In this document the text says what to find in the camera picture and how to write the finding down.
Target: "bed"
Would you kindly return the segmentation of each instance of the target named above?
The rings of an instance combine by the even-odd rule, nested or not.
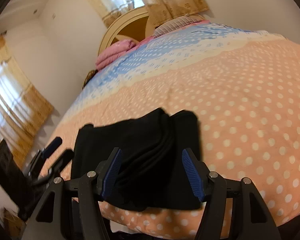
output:
[[[202,159],[225,178],[252,179],[279,226],[300,214],[300,45],[278,34],[203,21],[151,40],[98,72],[51,139],[74,148],[86,123],[102,126],[162,107],[193,111]],[[71,164],[61,174],[70,178]],[[194,238],[199,210],[133,212],[99,203],[105,218],[165,239]],[[229,231],[231,200],[222,236]]]

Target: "wall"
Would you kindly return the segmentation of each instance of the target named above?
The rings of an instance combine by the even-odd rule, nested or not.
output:
[[[61,117],[81,92],[82,78],[74,71],[74,62],[45,35],[38,19],[8,30],[5,39],[25,75],[55,107],[36,136],[33,155],[46,145]]]
[[[59,51],[74,62],[83,82],[95,68],[97,52],[106,33],[99,15],[87,0],[49,0],[39,20]]]
[[[206,0],[211,21],[246,30],[267,30],[300,43],[300,9],[293,0]]]

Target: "headboard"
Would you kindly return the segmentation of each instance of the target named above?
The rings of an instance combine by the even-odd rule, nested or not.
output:
[[[112,43],[123,39],[133,39],[137,44],[151,36],[154,27],[149,21],[145,6],[133,9],[116,19],[108,28],[102,39],[98,54]]]

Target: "ceiling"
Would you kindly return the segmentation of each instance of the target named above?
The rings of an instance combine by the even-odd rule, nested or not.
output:
[[[0,34],[24,22],[38,18],[47,1],[11,0],[0,15]]]

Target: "metal screw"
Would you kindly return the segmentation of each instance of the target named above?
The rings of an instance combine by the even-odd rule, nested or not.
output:
[[[216,173],[215,171],[211,171],[209,173],[209,176],[212,177],[212,178],[216,178],[216,177],[218,177],[218,173]]]
[[[55,184],[58,184],[58,183],[60,183],[62,181],[62,179],[60,178],[60,177],[56,177],[56,178],[54,178],[54,180],[53,180],[53,182],[55,183]]]
[[[251,183],[251,179],[249,179],[249,178],[243,178],[243,182],[245,184],[250,184]]]
[[[89,177],[89,178],[92,178],[92,177],[94,177],[96,175],[96,172],[95,171],[89,171],[88,173],[87,173],[87,176]]]

